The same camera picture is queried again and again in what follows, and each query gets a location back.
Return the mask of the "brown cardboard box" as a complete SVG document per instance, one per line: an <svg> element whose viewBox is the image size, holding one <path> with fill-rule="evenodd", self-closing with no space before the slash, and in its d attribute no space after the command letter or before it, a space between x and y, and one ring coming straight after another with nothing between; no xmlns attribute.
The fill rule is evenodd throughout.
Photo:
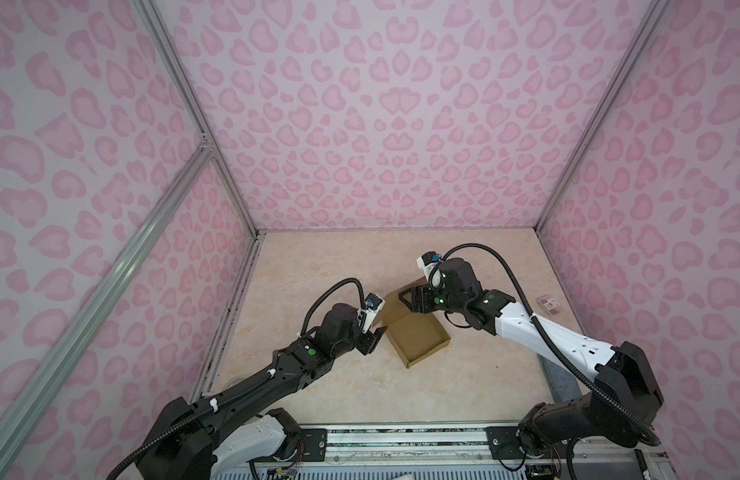
<svg viewBox="0 0 740 480"><path fill-rule="evenodd" d="M384 296L385 305L376 323L387 328L384 336L392 344L403 365L410 369L450 344L451 337L433 314L413 313L399 299L399 294L423 286L423 278L411 282Z"/></svg>

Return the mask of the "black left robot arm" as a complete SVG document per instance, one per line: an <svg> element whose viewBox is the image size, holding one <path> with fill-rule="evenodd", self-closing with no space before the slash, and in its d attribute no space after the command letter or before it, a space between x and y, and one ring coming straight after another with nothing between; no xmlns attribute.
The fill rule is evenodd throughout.
<svg viewBox="0 0 740 480"><path fill-rule="evenodd" d="M135 455L141 476L212 479L251 461L305 457L300 426L276 402L329 373L340 356L372 353L385 330L370 327L383 307L374 294L361 308L338 303L249 378L194 403L168 403Z"/></svg>

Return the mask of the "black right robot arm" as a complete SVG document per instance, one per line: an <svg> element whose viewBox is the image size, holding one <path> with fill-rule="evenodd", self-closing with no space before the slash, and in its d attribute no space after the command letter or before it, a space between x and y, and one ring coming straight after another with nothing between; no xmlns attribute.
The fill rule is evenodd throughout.
<svg viewBox="0 0 740 480"><path fill-rule="evenodd" d="M404 289L400 301L413 313L460 314L468 327L513 341L567 370L588 393L539 403L519 422L517 447L538 458L556 444L604 437L633 448L657 446L652 427L664 403L645 352L624 342L595 340L535 313L514 274L516 293L485 289L462 258L427 252L417 260L425 281Z"/></svg>

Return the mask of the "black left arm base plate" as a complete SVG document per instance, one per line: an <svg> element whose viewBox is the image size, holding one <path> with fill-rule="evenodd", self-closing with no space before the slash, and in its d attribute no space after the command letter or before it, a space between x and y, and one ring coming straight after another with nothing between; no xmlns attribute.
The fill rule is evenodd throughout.
<svg viewBox="0 0 740 480"><path fill-rule="evenodd" d="M283 443L271 455L254 457L256 462L310 463L323 462L326 458L328 430L302 428L297 433L286 435Z"/></svg>

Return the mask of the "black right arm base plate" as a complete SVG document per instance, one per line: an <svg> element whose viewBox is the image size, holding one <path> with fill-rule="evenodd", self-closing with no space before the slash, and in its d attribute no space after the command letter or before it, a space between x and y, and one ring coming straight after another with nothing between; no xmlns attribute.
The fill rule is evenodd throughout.
<svg viewBox="0 0 740 480"><path fill-rule="evenodd" d="M487 444L493 460L503 462L526 460L518 437L519 428L513 426L488 426L485 428Z"/></svg>

